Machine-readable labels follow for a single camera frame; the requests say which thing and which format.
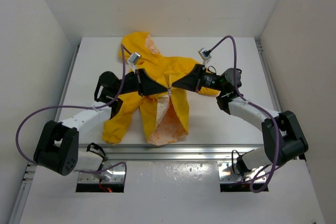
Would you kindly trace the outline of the yellow hooded jacket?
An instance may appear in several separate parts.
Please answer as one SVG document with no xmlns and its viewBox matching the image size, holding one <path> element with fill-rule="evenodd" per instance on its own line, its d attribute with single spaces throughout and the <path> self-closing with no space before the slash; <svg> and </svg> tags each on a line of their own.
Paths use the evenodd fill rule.
<svg viewBox="0 0 336 224">
<path fill-rule="evenodd" d="M 147 32 L 126 35 L 121 43 L 131 52 L 140 54 L 141 59 L 136 64 L 138 68 L 145 69 L 152 79 L 171 90 L 149 97 L 142 97 L 137 92 L 120 95 L 123 104 L 116 116 L 105 121 L 102 140 L 120 143 L 130 126 L 133 112 L 139 109 L 148 143 L 160 146 L 180 141 L 189 133 L 190 107 L 186 90 L 171 85 L 190 73 L 197 61 L 163 56 Z"/>
</svg>

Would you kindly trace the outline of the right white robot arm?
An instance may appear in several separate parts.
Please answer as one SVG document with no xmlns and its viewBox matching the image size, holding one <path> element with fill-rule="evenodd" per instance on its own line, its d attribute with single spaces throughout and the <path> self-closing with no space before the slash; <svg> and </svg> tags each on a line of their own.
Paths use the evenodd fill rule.
<svg viewBox="0 0 336 224">
<path fill-rule="evenodd" d="M 229 68 L 217 75 L 196 64 L 186 76 L 173 81 L 172 86 L 193 92 L 199 92 L 201 88 L 218 90 L 216 100 L 222 111 L 243 119 L 261 131 L 263 146 L 239 156 L 233 165 L 240 175 L 261 166 L 281 166 L 309 149 L 293 112 L 265 110 L 238 95 L 236 89 L 241 86 L 240 69 Z"/>
</svg>

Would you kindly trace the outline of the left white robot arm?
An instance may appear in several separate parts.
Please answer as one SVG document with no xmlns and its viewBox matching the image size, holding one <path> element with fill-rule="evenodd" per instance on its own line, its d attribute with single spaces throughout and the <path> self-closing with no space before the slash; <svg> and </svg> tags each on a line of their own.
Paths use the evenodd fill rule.
<svg viewBox="0 0 336 224">
<path fill-rule="evenodd" d="M 102 73 L 95 89 L 94 103 L 89 109 L 44 125 L 34 162 L 63 176 L 72 171 L 98 174 L 106 160 L 104 154 L 80 151 L 79 139 L 119 113 L 123 104 L 120 94 L 136 92 L 140 96 L 150 96 L 167 91 L 167 87 L 150 78 L 144 69 L 129 72 L 123 79 L 110 71 Z"/>
</svg>

